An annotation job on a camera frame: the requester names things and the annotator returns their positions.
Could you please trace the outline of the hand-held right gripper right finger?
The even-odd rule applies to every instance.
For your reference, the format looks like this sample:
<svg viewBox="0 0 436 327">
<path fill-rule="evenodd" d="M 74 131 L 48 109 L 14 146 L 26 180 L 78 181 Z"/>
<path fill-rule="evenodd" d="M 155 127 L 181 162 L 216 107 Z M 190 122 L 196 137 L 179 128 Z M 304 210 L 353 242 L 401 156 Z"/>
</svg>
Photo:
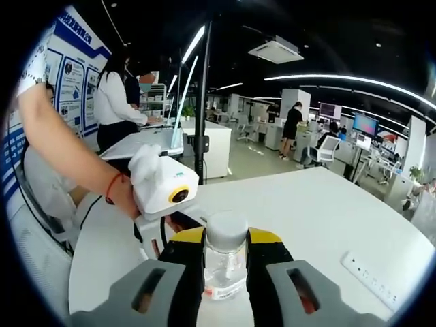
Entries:
<svg viewBox="0 0 436 327">
<path fill-rule="evenodd" d="M 358 313 L 340 287 L 304 260 L 294 260 L 274 233 L 249 228 L 247 291 L 256 326 L 385 326 Z"/>
</svg>

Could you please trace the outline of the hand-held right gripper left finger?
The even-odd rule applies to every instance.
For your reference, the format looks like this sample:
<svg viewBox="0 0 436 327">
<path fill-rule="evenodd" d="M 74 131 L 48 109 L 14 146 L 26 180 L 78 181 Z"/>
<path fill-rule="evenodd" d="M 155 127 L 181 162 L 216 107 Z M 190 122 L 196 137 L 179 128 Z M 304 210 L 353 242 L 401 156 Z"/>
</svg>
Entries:
<svg viewBox="0 0 436 327">
<path fill-rule="evenodd" d="M 112 284 L 106 301 L 79 311 L 71 326 L 195 326 L 204 291 L 203 227 L 175 234 L 158 259 L 148 259 Z"/>
</svg>

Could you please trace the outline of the person's left hand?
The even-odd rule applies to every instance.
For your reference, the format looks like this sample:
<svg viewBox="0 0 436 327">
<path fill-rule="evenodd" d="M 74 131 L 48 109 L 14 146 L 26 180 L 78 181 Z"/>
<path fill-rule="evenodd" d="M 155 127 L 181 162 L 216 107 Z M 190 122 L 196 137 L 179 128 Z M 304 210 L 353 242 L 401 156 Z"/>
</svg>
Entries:
<svg viewBox="0 0 436 327">
<path fill-rule="evenodd" d="M 135 221 L 140 211 L 134 200 L 133 186 L 129 177 L 121 175 L 112 190 L 113 202 L 129 217 Z"/>
</svg>

